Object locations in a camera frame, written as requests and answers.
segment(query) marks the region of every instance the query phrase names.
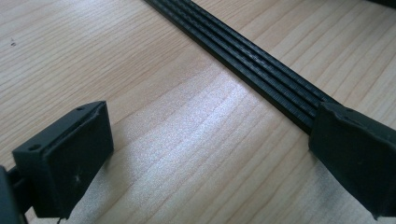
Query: small hole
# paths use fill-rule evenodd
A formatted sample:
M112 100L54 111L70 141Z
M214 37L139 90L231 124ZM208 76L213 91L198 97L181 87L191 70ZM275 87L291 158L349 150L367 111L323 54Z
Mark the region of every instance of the small hole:
M40 147L41 147L41 145L35 144L35 145L29 147L28 150L29 151L35 151L35 150L38 150Z

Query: black plastic rail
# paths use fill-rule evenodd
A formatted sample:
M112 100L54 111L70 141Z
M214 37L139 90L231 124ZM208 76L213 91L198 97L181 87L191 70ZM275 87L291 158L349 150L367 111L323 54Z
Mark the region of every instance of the black plastic rail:
M146 0L310 134L321 102L332 97L188 0Z

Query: wood grain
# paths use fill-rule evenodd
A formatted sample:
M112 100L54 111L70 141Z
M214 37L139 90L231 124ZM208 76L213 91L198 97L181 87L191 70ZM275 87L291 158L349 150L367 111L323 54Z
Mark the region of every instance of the wood grain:
M394 9L196 3L396 129ZM72 108L107 100L116 151L61 223L375 223L308 151L306 134L142 0L1 1L0 56L8 169L12 149Z

